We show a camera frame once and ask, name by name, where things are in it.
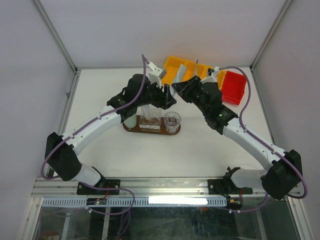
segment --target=yellow bin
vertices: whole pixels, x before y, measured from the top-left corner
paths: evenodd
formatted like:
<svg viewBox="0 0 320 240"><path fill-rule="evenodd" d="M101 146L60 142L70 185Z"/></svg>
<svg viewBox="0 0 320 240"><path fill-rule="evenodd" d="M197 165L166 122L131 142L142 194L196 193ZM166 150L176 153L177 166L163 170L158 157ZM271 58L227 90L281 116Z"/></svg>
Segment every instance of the yellow bin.
<svg viewBox="0 0 320 240"><path fill-rule="evenodd" d="M182 58L178 58L175 56L169 56L164 64L164 69L166 70L166 75L162 78L162 84L169 84L173 82L175 76L177 75L177 72L180 68L180 65L183 64L186 66L185 74L182 78L182 82L187 81L191 79L195 75L195 67L196 67L196 74L201 78L204 79L208 74L208 69L213 68L212 66L204 65L201 63L198 63L196 66L196 63L194 61L185 60ZM226 75L226 71L222 70L217 75L217 81L219 89L221 90L223 81Z"/></svg>

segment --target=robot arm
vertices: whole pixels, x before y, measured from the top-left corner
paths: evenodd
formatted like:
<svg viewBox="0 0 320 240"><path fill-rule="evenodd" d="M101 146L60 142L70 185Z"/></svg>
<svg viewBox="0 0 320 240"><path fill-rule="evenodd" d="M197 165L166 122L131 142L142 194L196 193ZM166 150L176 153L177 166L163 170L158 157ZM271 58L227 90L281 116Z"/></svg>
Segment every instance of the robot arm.
<svg viewBox="0 0 320 240"><path fill-rule="evenodd" d="M225 186L221 186L219 192L229 194L234 188L258 188L280 200L301 181L292 167L283 160L288 160L302 175L300 155L295 150L286 152L263 140L243 125L238 115L223 105L222 93L213 76L204 80L194 76L188 81L173 83L171 86L185 102L193 103L200 109L210 128L235 141L264 168L230 169L223 177Z"/></svg>
<svg viewBox="0 0 320 240"><path fill-rule="evenodd" d="M97 169L79 162L77 156L82 150L102 133L133 116L138 107L152 104L157 108L168 109L177 102L170 94L169 85L165 84L164 87L159 87L164 73L160 71L160 68L155 67L152 62L149 62L149 65L152 68L149 73L149 76L152 76L152 82L146 77L144 83L142 83L143 75L135 74L128 81L127 87L112 97L106 103L106 106L88 121L71 131L63 133L61 136L55 132L48 136L45 150L46 158L58 144L65 141L47 161L63 181L77 180L91 186L100 187L103 184L104 177ZM130 102L137 95L142 84L142 91L133 104L107 114Z"/></svg>

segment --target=brown tray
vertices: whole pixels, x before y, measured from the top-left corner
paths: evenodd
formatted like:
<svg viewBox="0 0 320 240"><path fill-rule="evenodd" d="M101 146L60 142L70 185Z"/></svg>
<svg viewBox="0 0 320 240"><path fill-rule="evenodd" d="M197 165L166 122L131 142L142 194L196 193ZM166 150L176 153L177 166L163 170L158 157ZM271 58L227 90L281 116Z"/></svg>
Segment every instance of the brown tray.
<svg viewBox="0 0 320 240"><path fill-rule="evenodd" d="M142 130L142 128L139 127L139 122L140 122L140 115L137 115L136 116L136 125L135 127L133 128L128 128L124 123L122 124L123 125L123 128L125 130L127 130L128 132L130 133L141 133L141 134L157 134L157 135L167 135L167 136L173 136L173 135L176 135L180 132L180 129L181 129L181 124L180 126L178 127L177 131L175 133L169 133L167 132L166 130L166 126L165 126L165 122L164 122L164 118L162 117L161 118L161 128L160 128L160 131L148 131L148 130Z"/></svg>

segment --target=clear plastic cup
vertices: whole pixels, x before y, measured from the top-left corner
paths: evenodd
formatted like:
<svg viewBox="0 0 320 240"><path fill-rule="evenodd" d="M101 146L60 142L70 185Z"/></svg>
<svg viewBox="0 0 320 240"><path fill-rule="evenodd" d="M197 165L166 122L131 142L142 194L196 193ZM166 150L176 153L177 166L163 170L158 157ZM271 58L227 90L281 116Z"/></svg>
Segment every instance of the clear plastic cup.
<svg viewBox="0 0 320 240"><path fill-rule="evenodd" d="M180 115L174 111L170 111L166 115L164 115L163 118L166 131L168 133L174 134L180 126Z"/></svg>

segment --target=glass panel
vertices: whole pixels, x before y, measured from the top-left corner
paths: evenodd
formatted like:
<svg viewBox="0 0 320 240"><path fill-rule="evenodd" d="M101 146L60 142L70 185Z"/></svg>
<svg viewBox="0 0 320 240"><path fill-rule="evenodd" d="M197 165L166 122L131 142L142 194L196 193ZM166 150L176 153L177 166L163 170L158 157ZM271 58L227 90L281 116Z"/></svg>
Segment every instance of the glass panel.
<svg viewBox="0 0 320 240"><path fill-rule="evenodd" d="M251 205L261 198L244 198ZM118 213L122 207L95 207ZM42 207L34 240L298 240L286 201L270 199L259 211L215 207L133 207L130 216L85 208Z"/></svg>

